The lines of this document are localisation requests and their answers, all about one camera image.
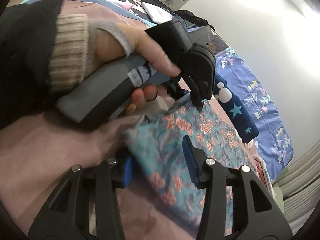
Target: white label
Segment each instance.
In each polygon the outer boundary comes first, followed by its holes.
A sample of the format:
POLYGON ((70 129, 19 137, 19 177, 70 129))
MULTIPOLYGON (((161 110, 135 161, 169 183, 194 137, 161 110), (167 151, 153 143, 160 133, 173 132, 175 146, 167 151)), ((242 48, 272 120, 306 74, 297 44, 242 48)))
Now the white label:
POLYGON ((151 64, 148 64, 150 70, 151 70, 151 76, 153 76, 157 71, 151 66, 151 64))
POLYGON ((147 80, 156 72, 157 71, 149 63, 148 66, 139 66, 138 68, 134 68, 128 73, 128 77, 132 84, 138 88, 143 83, 147 82, 147 80))
POLYGON ((143 83, 146 82, 151 76, 150 75, 151 72, 150 72, 148 67, 140 66, 140 67, 138 67, 138 71, 139 71, 139 73, 140 73, 140 75, 142 77, 142 82, 143 83))
POLYGON ((142 79, 141 79, 137 69, 135 69, 135 68, 128 73, 128 77, 130 78, 132 84, 136 88, 140 87, 143 84, 142 79))

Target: black bag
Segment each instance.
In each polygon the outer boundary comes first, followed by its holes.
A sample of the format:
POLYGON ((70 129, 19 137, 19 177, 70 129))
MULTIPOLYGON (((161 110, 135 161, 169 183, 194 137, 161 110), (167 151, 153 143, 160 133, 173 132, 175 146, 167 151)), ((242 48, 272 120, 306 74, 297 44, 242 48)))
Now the black bag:
POLYGON ((198 16, 195 16, 192 12, 189 12, 187 10, 179 10, 179 11, 175 11, 174 13, 179 15, 185 21, 188 21, 188 22, 190 22, 192 24, 196 24, 198 26, 209 25, 210 28, 215 31, 215 28, 212 25, 210 25, 207 20, 202 19, 202 18, 200 18, 198 16))

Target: hand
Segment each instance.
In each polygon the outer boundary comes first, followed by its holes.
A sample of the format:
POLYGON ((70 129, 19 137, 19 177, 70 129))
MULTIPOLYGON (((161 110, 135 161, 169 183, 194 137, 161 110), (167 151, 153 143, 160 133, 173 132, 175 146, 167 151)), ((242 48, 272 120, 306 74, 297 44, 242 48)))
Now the hand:
MULTIPOLYGON (((171 77, 180 74, 181 70, 170 61, 160 45, 144 30, 122 23, 117 25, 135 47, 135 51, 150 62, 154 69, 171 77)), ((110 33, 98 29, 96 39, 95 65, 97 68, 106 62, 125 56, 124 49, 110 33)), ((136 89, 131 95, 132 103, 127 107, 126 113, 133 113, 136 107, 143 106, 147 100, 153 100, 157 95, 167 95, 166 89, 163 86, 153 85, 147 85, 143 90, 136 89)))

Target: floral fabric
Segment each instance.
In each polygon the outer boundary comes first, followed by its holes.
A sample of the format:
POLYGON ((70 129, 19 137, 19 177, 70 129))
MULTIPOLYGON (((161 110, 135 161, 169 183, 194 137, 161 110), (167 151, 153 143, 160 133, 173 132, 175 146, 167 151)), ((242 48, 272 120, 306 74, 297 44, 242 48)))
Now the floral fabric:
MULTIPOLYGON (((142 116, 134 129, 125 133, 126 144, 136 157, 162 201, 190 227, 198 228, 205 200, 205 189, 191 182, 182 150, 182 138, 190 137, 194 147, 203 149, 223 166, 246 164, 256 172, 232 127, 221 120, 204 102, 201 113, 190 94, 180 98, 164 116, 142 116)), ((227 187, 225 234, 232 232, 232 189, 227 187)))

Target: white cloth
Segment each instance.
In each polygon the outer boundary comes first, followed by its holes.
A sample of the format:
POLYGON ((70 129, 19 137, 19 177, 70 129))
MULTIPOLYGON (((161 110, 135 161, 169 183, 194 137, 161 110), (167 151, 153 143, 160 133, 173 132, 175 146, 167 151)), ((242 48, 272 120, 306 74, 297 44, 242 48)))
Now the white cloth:
POLYGON ((111 2, 114 5, 119 6, 120 8, 122 8, 126 11, 129 11, 132 8, 132 6, 134 5, 134 4, 130 3, 129 1, 126 1, 126 2, 122 2, 119 0, 105 0, 105 1, 111 2))
POLYGON ((172 15, 162 8, 142 2, 142 6, 154 23, 161 24, 172 20, 172 15))

